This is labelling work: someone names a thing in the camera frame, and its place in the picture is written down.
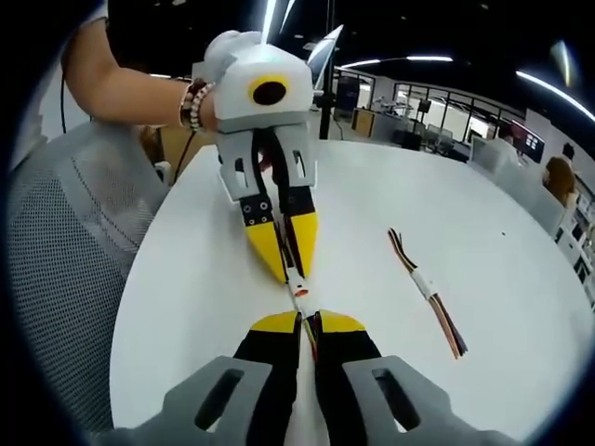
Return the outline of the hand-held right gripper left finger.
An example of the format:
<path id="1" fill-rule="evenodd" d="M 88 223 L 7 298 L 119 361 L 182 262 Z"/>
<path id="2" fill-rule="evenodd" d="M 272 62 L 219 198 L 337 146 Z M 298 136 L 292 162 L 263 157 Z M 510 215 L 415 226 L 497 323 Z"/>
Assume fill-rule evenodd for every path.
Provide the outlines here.
<path id="1" fill-rule="evenodd" d="M 297 396 L 301 315 L 264 317 L 233 356 L 218 356 L 171 388 L 161 411 L 95 445 L 281 445 Z"/>

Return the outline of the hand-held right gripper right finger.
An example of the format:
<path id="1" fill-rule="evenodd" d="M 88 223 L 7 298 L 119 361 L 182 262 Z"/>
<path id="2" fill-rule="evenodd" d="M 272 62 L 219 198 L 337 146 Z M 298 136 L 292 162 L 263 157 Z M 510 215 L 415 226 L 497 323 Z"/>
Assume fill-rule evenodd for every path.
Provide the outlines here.
<path id="1" fill-rule="evenodd" d="M 333 445 L 513 445 L 453 412 L 449 395 L 401 358 L 384 356 L 350 316 L 311 318 L 316 395 Z"/>

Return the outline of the person's left hand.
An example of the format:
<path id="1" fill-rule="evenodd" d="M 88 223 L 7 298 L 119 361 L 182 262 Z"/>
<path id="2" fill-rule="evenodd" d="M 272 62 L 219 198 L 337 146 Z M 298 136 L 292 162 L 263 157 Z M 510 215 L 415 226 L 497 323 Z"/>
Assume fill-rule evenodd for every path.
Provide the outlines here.
<path id="1" fill-rule="evenodd" d="M 215 85 L 248 85 L 261 75 L 271 74 L 270 48 L 261 44 L 261 37 L 258 31 L 218 35 L 205 51 L 201 79 Z"/>

